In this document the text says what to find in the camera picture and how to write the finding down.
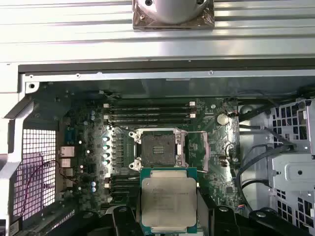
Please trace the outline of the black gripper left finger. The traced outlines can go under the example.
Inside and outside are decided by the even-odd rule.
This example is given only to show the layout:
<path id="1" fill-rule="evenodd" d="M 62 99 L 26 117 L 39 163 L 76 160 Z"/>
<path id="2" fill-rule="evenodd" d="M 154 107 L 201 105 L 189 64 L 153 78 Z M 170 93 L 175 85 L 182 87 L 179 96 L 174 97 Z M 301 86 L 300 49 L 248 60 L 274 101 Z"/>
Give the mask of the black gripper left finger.
<path id="1" fill-rule="evenodd" d="M 84 222 L 78 230 L 80 236 L 140 236 L 142 228 L 136 221 L 131 208 L 116 206 L 108 213 L 88 211 L 83 216 Z"/>

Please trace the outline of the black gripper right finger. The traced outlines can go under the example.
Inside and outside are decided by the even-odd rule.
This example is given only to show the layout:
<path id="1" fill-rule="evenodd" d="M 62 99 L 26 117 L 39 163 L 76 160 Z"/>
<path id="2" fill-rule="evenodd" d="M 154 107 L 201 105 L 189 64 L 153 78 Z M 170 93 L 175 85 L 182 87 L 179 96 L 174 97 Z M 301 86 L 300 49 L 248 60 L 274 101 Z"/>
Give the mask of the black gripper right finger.
<path id="1" fill-rule="evenodd" d="M 243 217 L 218 206 L 210 195 L 197 193 L 197 219 L 206 236 L 309 236 L 266 207 Z"/>

